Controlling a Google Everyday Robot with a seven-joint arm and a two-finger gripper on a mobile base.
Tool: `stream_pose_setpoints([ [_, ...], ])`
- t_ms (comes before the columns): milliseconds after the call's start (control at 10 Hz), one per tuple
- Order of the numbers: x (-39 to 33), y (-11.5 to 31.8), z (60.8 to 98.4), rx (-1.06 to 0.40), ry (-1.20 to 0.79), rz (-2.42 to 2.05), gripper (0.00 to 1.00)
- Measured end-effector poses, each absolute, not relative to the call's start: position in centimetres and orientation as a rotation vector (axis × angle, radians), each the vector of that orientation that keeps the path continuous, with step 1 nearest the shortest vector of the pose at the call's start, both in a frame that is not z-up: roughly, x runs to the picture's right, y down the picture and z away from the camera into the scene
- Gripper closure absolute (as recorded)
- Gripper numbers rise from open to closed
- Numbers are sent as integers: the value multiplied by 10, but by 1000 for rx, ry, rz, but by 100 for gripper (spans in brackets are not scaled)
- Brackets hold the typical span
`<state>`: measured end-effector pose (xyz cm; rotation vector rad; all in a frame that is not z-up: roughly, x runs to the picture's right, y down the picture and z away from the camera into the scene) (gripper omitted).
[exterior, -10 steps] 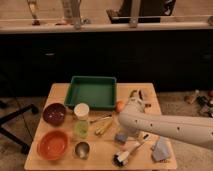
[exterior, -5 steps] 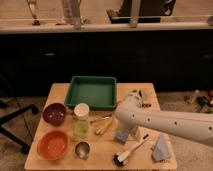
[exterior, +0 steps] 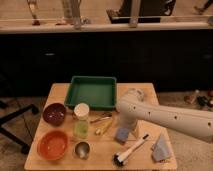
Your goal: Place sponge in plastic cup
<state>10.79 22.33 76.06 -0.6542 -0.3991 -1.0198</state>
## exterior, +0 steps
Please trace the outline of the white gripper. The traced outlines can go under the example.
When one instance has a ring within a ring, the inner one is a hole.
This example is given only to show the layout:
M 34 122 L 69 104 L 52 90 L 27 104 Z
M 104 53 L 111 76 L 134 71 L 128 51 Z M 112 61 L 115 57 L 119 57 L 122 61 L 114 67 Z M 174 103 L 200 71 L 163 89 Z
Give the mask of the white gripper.
M 127 117 L 127 116 L 121 116 L 119 118 L 119 124 L 122 127 L 127 128 L 135 138 L 139 137 L 139 128 L 138 128 L 138 120 L 137 119 Z

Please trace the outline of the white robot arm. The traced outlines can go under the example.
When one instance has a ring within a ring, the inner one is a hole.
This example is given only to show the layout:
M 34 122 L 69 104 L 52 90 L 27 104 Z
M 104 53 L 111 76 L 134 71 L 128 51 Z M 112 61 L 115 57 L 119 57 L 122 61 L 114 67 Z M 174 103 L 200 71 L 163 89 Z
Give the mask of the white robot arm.
M 123 121 L 144 120 L 213 143 L 213 112 L 147 103 L 142 89 L 130 88 L 116 103 Z

